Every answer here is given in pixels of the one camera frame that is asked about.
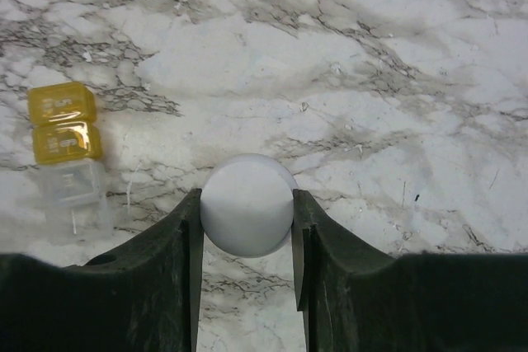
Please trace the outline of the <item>yellow clear pill organizer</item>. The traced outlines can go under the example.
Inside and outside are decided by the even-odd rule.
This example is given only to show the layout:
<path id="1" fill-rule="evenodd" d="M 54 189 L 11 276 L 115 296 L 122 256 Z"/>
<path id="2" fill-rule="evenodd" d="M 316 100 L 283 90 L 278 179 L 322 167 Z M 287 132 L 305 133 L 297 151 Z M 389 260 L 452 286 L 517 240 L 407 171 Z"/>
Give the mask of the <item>yellow clear pill organizer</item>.
<path id="1" fill-rule="evenodd" d="M 113 217 L 94 94 L 66 82 L 31 88 L 27 100 L 46 222 L 66 237 L 109 233 Z"/>

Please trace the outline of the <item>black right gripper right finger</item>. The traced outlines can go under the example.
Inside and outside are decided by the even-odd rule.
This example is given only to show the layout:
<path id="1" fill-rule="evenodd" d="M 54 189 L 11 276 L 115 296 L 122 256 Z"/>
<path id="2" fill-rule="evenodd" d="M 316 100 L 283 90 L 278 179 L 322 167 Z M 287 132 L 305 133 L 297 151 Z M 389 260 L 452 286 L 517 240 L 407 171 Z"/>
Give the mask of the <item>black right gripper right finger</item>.
<path id="1" fill-rule="evenodd" d="M 524 351 L 527 257 L 392 257 L 295 190 L 296 305 L 310 351 Z"/>

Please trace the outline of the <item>white pill bottle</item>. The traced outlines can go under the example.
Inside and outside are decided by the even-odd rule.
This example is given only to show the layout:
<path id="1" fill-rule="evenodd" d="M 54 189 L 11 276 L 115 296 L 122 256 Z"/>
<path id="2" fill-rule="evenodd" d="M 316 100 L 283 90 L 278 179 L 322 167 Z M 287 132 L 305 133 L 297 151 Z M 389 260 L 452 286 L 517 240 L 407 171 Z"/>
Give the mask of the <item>white pill bottle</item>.
<path id="1" fill-rule="evenodd" d="M 273 158 L 241 154 L 218 165 L 200 195 L 200 220 L 222 251 L 268 256 L 285 245 L 294 217 L 292 174 Z"/>

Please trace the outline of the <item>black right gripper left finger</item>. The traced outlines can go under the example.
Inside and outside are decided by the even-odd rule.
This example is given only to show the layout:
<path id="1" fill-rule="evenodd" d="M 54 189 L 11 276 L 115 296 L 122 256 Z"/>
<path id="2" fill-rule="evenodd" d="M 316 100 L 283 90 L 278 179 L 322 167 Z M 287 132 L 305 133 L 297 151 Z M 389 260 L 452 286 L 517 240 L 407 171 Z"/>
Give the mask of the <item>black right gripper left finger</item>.
<path id="1" fill-rule="evenodd" d="M 84 265 L 1 257 L 4 351 L 193 351 L 203 231 L 200 192 Z"/>

